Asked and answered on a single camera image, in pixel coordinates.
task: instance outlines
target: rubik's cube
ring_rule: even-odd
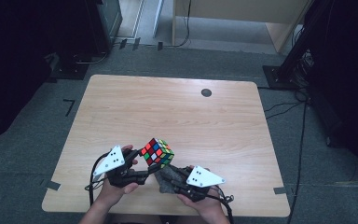
[[[161,139],[152,138],[147,145],[141,149],[140,154],[145,158],[147,165],[170,164],[173,158],[173,151],[168,144]]]

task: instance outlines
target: wooden table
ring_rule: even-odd
[[[144,147],[152,137],[167,141],[173,165],[200,165],[225,178],[234,216],[288,216],[286,195],[274,193],[283,183],[253,82],[108,75],[89,81],[52,177],[62,186],[48,189],[43,209],[86,212],[84,187],[97,158],[114,145]],[[136,170],[146,167],[139,158]],[[196,215],[175,195],[160,194],[153,175],[111,212]]]

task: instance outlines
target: gray carpet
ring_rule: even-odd
[[[280,65],[283,56],[201,49],[140,46],[114,48],[92,64],[84,80],[45,83],[0,135],[0,223],[77,223],[83,214],[47,213],[41,208],[76,111],[91,75],[186,77],[253,81],[267,87],[262,65]],[[292,91],[259,90],[265,109],[296,101]],[[74,108],[63,99],[76,100]],[[278,106],[266,117],[283,112]],[[268,119],[283,183],[292,203],[296,186],[303,105]],[[307,106],[301,183],[292,223],[358,223],[358,159],[345,148],[325,145],[324,130]],[[286,223],[287,218],[236,217],[236,223]]]

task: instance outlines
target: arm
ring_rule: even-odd
[[[211,188],[208,194],[219,197],[217,189],[214,188]],[[205,198],[204,200],[193,203],[182,194],[178,194],[178,198],[184,205],[194,208],[208,224],[229,224],[219,201],[212,198]]]
[[[125,146],[122,150],[132,149],[132,146]],[[133,192],[136,188],[138,188],[138,184],[130,183],[124,188],[117,188],[115,186],[111,186],[108,179],[105,179],[103,182],[103,188],[98,195],[95,202],[89,208],[86,215],[80,220],[80,224],[98,224],[103,223],[107,214],[109,213],[110,208],[117,204],[120,201],[121,197],[124,194],[129,194]]]

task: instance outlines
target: tape marker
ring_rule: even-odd
[[[124,49],[126,47],[127,44],[127,39],[123,39],[120,43],[120,49]]]
[[[48,189],[54,189],[54,190],[59,190],[61,187],[61,184],[51,180],[42,180],[42,183],[40,183],[40,185]]]
[[[75,104],[75,100],[67,100],[67,99],[63,99],[65,102],[71,102],[71,106],[69,106],[68,111],[66,112],[66,117],[68,117],[69,113],[71,113],[72,107],[74,107]]]
[[[139,42],[141,42],[141,37],[135,39],[135,43],[133,43],[132,50],[136,50],[139,47]]]
[[[275,194],[285,194],[286,188],[285,187],[274,188],[274,192],[275,192]]]
[[[158,48],[157,48],[158,51],[162,50],[162,42],[158,42]]]

